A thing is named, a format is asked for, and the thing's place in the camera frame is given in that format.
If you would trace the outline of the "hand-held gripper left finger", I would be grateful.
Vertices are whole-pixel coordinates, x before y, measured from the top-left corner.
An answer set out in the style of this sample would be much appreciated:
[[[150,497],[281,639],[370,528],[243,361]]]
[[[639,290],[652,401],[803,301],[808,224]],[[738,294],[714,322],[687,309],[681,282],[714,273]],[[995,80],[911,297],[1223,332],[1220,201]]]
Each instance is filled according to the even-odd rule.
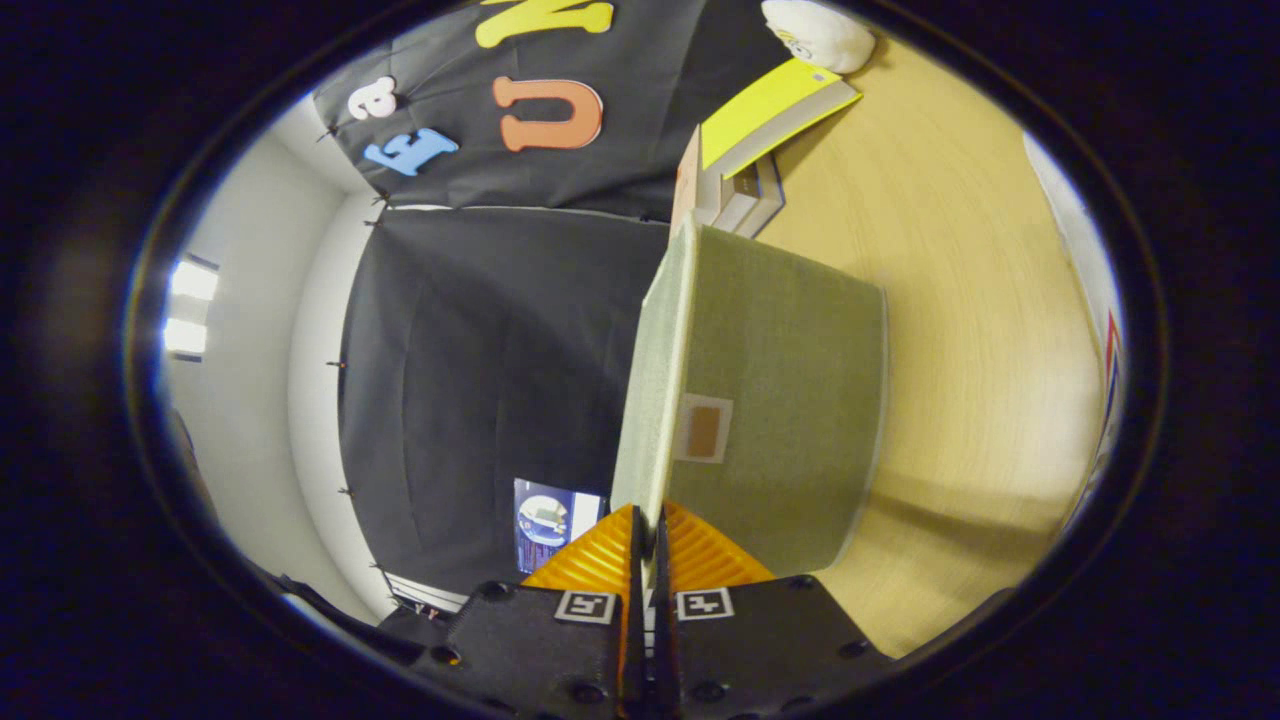
[[[628,717],[645,676],[645,532],[627,505],[525,582],[481,584],[431,646],[431,682],[503,719]]]

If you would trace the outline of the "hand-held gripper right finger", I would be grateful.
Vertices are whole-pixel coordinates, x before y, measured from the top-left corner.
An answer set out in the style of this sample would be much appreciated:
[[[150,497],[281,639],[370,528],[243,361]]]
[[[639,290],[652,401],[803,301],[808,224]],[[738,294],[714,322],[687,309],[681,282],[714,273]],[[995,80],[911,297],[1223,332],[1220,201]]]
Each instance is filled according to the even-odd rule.
[[[817,577],[781,577],[687,509],[663,506],[654,664],[669,719],[791,719],[863,691],[891,659]]]

